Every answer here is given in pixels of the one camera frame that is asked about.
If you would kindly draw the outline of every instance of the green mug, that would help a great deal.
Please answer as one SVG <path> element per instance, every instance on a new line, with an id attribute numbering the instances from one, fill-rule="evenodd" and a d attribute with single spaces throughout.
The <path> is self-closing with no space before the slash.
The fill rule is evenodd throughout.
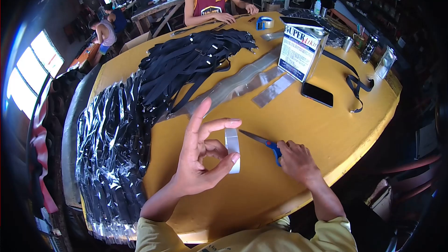
<path id="1" fill-rule="evenodd" d="M 358 49 L 361 49 L 366 40 L 364 39 L 364 37 L 357 35 L 356 33 L 353 34 L 353 40 L 355 40 L 355 47 Z"/>

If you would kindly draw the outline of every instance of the person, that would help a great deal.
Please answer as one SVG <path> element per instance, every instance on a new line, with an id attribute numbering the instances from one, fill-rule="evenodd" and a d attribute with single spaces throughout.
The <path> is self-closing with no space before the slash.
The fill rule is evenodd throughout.
<path id="1" fill-rule="evenodd" d="M 108 14 L 108 21 L 114 25 L 115 33 L 120 33 L 125 30 L 128 22 L 121 9 L 112 9 L 112 3 L 109 3 L 104 6 L 104 12 Z"/>
<path id="2" fill-rule="evenodd" d="M 99 63 L 102 56 L 106 54 L 108 49 L 116 42 L 116 35 L 113 25 L 108 20 L 101 22 L 95 17 L 89 22 L 89 28 L 96 31 L 97 37 L 92 41 L 100 44 L 99 50 L 93 59 L 92 66 Z"/>
<path id="3" fill-rule="evenodd" d="M 240 119 L 217 119 L 202 124 L 211 106 L 206 98 L 193 113 L 185 131 L 176 174 L 170 182 L 150 197 L 143 205 L 137 225 L 136 252 L 355 252 L 356 243 L 350 233 L 350 223 L 344 209 L 321 176 L 311 157 L 310 150 L 292 141 L 279 141 L 282 152 L 280 164 L 283 171 L 298 183 L 304 184 L 314 199 L 315 213 L 319 220 L 316 235 L 307 240 L 298 233 L 290 233 L 279 226 L 264 226 L 256 230 L 240 231 L 212 243 L 199 244 L 189 249 L 168 221 L 179 200 L 211 189 L 223 179 L 240 157 L 227 153 L 218 140 L 208 140 L 210 132 L 237 128 Z M 207 170 L 202 164 L 205 156 L 218 158 L 218 165 Z"/>
<path id="4" fill-rule="evenodd" d="M 185 0 L 185 25 L 199 25 L 215 19 L 227 24 L 235 23 L 235 18 L 226 13 L 224 5 L 227 0 Z M 250 14 L 257 14 L 258 8 L 241 0 L 232 0 L 239 8 L 246 9 Z"/>

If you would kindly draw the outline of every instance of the blue tape dispenser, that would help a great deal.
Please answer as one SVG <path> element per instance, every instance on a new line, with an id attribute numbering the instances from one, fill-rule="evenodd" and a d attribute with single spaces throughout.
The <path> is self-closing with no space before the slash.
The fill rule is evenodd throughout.
<path id="1" fill-rule="evenodd" d="M 266 28 L 272 28 L 274 26 L 274 20 L 269 17 L 259 17 L 257 20 L 257 30 L 265 30 Z"/>

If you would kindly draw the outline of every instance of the smartphone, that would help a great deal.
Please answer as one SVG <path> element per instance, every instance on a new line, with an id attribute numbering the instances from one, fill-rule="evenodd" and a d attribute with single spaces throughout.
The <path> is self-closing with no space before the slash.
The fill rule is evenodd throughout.
<path id="1" fill-rule="evenodd" d="M 333 107 L 333 94 L 309 83 L 302 84 L 302 95 L 330 108 Z"/>
<path id="2" fill-rule="evenodd" d="M 280 20 L 285 25 L 288 25 L 291 27 L 323 29 L 323 26 L 321 24 L 319 24 L 316 20 L 312 20 L 312 19 L 280 17 Z"/>

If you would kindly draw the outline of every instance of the white bottle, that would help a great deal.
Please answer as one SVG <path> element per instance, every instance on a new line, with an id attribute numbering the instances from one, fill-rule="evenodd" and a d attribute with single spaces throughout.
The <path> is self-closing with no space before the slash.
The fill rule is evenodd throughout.
<path id="1" fill-rule="evenodd" d="M 314 15 L 319 16 L 320 14 L 320 0 L 317 0 L 314 4 Z"/>

